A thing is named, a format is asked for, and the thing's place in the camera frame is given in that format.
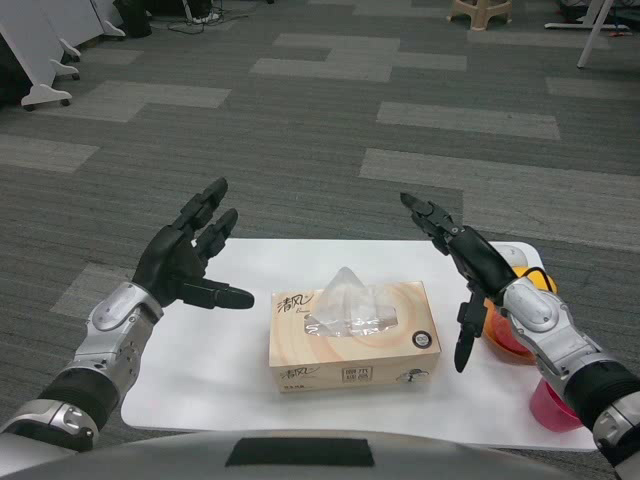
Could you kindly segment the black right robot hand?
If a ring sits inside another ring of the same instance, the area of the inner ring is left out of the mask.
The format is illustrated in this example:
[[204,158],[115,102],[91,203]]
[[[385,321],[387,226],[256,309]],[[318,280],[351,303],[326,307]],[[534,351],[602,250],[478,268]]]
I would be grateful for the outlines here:
[[469,360],[474,342],[484,329],[487,299],[501,298],[501,292],[517,279],[512,267],[476,230],[458,225],[452,216],[431,201],[402,192],[400,201],[411,212],[411,219],[443,255],[451,256],[456,269],[467,281],[470,299],[460,304],[457,321],[460,333],[454,353],[456,370],[461,373]]

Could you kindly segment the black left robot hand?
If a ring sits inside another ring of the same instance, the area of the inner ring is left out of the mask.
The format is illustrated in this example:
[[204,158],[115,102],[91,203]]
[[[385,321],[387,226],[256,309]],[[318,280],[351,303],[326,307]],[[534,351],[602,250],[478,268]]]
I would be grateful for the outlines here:
[[221,177],[194,195],[173,223],[164,226],[144,250],[133,282],[149,292],[163,307],[176,300],[204,308],[247,310],[254,296],[227,283],[205,278],[209,260],[225,247],[239,214],[226,211],[217,221],[213,214],[228,191]]

